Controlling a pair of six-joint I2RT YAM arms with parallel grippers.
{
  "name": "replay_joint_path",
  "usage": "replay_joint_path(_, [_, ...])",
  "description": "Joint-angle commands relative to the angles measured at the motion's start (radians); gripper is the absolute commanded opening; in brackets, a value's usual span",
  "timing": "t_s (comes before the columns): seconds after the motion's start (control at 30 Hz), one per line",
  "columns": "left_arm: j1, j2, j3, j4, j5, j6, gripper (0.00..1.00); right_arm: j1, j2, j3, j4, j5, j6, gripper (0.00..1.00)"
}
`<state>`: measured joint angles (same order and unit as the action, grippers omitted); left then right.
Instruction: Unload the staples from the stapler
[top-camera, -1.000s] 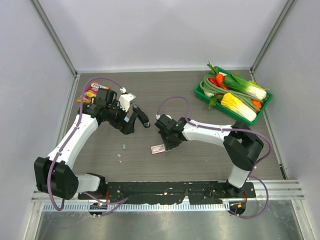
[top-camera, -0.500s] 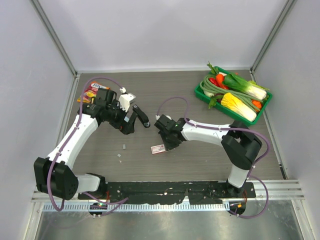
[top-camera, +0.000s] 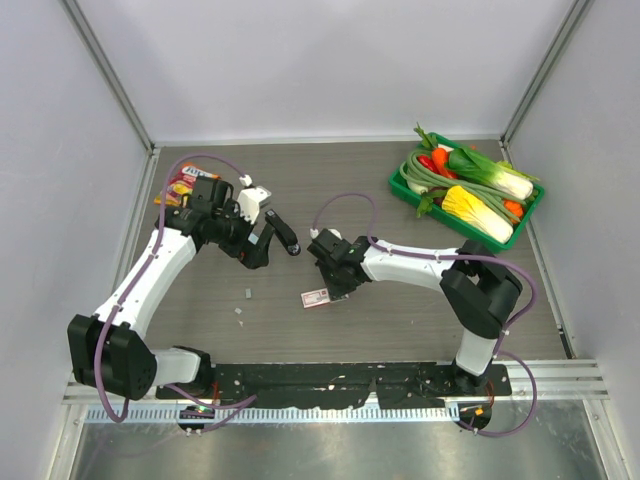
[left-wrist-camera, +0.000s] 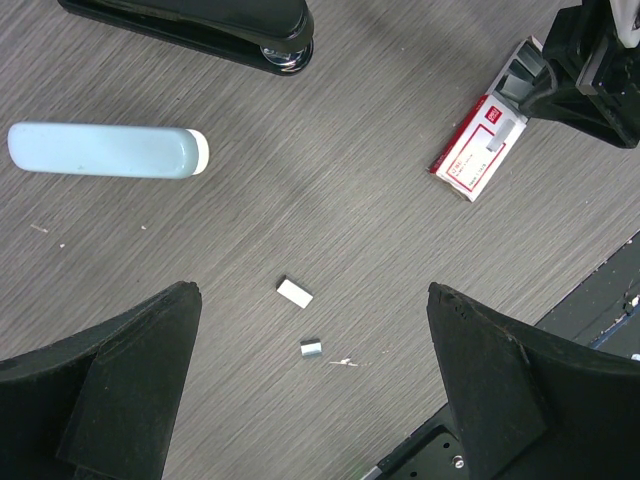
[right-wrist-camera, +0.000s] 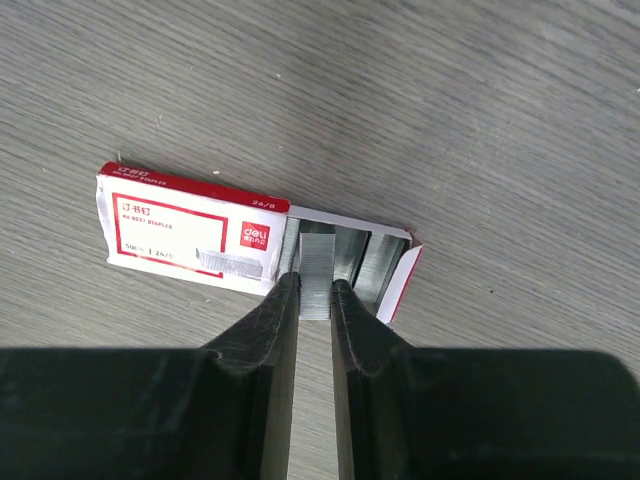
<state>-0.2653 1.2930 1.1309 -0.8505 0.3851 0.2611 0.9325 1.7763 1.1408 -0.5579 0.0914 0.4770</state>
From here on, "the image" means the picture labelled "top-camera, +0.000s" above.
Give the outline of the red staple box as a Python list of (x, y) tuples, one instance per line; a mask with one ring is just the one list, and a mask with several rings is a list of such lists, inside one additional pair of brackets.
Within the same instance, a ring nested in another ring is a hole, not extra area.
[(312, 290), (301, 294), (302, 306), (304, 309), (319, 307), (347, 300), (348, 294), (342, 296), (332, 296), (327, 288)]

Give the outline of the black large stapler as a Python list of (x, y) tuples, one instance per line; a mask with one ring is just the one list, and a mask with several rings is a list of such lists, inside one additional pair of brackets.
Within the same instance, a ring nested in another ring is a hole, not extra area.
[(265, 212), (265, 221), (274, 229), (276, 237), (290, 256), (301, 253), (296, 233), (273, 209)]

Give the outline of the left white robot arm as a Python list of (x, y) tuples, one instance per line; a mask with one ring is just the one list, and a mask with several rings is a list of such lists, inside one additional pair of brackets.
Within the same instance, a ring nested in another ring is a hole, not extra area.
[(67, 329), (77, 382), (129, 400), (153, 387), (178, 384), (190, 398), (213, 385), (209, 354), (189, 347), (152, 351), (144, 338), (161, 300), (183, 268), (207, 244), (217, 245), (246, 268), (268, 263), (274, 233), (253, 230), (271, 197), (262, 186), (240, 191), (223, 180), (197, 178), (177, 206), (164, 207), (143, 254), (115, 292), (90, 316)]

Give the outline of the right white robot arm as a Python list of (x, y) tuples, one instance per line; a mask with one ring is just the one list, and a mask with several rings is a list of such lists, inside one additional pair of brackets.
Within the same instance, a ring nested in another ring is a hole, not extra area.
[(458, 249), (430, 250), (365, 236), (349, 242), (330, 229), (313, 229), (310, 235), (308, 251), (332, 299), (385, 281), (443, 294), (463, 327), (453, 386), (472, 395), (486, 385), (494, 349), (522, 292), (521, 282), (491, 252), (471, 240)]

